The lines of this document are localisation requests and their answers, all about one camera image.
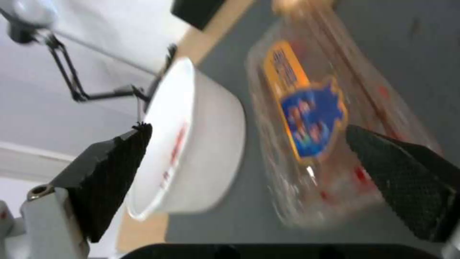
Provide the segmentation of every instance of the blue label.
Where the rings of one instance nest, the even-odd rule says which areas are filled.
[[[281,107],[298,159],[318,157],[346,123],[347,111],[335,80],[284,97]]]

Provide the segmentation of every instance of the black object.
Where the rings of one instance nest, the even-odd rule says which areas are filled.
[[[460,216],[460,170],[430,149],[350,125],[346,139],[385,201],[418,237],[446,241]]]
[[[412,247],[400,245],[150,245],[123,259],[435,259]]]
[[[203,30],[225,0],[175,0],[171,13]]]
[[[149,102],[150,99],[145,96],[142,91],[136,88],[133,85],[124,86],[118,90],[109,93],[99,93],[99,94],[87,94],[83,87],[81,86],[80,80],[77,75],[77,71],[75,70],[74,65],[70,59],[69,54],[67,53],[67,49],[65,45],[60,42],[54,35],[49,36],[46,39],[46,45],[48,46],[51,55],[53,55],[54,61],[56,62],[59,71],[61,72],[67,87],[69,88],[70,93],[72,94],[72,98],[77,102],[86,102],[92,100],[102,100],[102,99],[112,99],[118,97],[126,97],[126,96],[136,96],[143,101]],[[59,59],[57,52],[61,52],[64,56],[65,62],[70,70],[71,75],[67,75],[64,66]]]
[[[80,228],[98,242],[128,192],[152,134],[139,124],[112,140],[92,144],[51,181],[65,188]]]

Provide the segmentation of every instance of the yellow label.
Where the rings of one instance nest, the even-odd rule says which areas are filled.
[[[310,84],[302,65],[287,41],[276,43],[267,53],[264,71],[277,98]]]

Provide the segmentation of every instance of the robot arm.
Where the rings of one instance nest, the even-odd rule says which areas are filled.
[[[14,219],[0,201],[0,258],[87,258],[136,174],[152,128],[139,124],[88,147],[49,184],[29,191]]]

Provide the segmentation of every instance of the textured rubber pad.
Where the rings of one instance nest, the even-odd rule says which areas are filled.
[[[51,181],[68,190],[80,228],[91,242],[98,242],[109,227],[144,157],[152,126],[133,128],[92,144]]]
[[[446,241],[459,218],[460,170],[430,149],[357,126],[346,139],[385,201],[419,238]]]

